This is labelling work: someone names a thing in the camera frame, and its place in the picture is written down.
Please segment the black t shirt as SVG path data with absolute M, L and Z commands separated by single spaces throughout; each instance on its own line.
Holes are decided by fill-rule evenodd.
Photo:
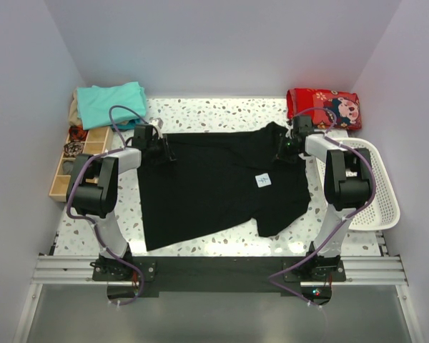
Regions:
M 254 219 L 260 237 L 279 234 L 307 212 L 306 163 L 276 160 L 286 129 L 169 134 L 174 161 L 145 156 L 137 170 L 149 251 Z

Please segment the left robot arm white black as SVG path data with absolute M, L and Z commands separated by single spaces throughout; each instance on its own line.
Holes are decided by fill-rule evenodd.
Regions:
M 99 274 L 118 280 L 136 279 L 129 243 L 124 238 L 116 214 L 119 176 L 137 170 L 142 161 L 174 161 L 161 124 L 153 121 L 135 126 L 133 136 L 118 149 L 76 157 L 66 192 L 66 214 L 86 221 L 99 245 L 99 257 L 92 264 Z

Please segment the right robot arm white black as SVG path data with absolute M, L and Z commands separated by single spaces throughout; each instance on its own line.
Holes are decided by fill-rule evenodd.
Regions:
M 373 202 L 376 181 L 368 149 L 354 149 L 332 139 L 327 131 L 315 131 L 311 117 L 304 114 L 294 116 L 289 125 L 280 140 L 277 160 L 294 162 L 305 155 L 323 162 L 327 209 L 306 256 L 278 274 L 319 281 L 337 271 L 345 235 L 355 215 Z

